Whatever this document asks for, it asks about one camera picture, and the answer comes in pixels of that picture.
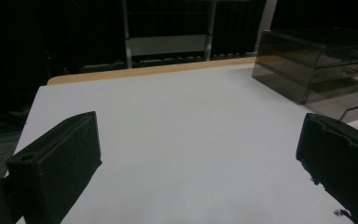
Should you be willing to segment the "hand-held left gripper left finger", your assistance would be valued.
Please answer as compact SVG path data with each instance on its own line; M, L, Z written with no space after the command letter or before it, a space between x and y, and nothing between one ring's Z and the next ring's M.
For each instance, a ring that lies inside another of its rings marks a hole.
M96 113L65 119L7 160L27 224L60 224L102 164Z

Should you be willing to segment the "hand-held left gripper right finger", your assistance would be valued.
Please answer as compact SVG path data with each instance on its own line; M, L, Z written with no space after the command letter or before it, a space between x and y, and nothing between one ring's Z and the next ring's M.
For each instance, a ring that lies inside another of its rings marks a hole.
M321 184L358 224L358 130L337 119L308 113L296 159L313 183Z

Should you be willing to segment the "grey metal stand frame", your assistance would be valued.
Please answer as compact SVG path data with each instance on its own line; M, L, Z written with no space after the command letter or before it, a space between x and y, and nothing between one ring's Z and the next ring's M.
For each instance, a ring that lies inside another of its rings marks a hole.
M127 66L159 57L195 60L257 50L278 0L120 0Z

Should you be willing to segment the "smoked clear plastic drawer box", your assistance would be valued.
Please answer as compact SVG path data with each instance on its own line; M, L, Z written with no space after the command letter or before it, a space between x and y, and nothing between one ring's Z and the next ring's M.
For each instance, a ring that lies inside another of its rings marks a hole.
M253 78L317 114L358 120L358 31L267 30Z

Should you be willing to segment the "white table mat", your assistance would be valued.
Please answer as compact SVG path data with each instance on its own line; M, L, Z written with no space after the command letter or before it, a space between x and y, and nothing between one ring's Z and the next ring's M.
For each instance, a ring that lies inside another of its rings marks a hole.
M63 224L351 224L296 159L306 108L252 71L49 84L19 144L96 113L102 165Z

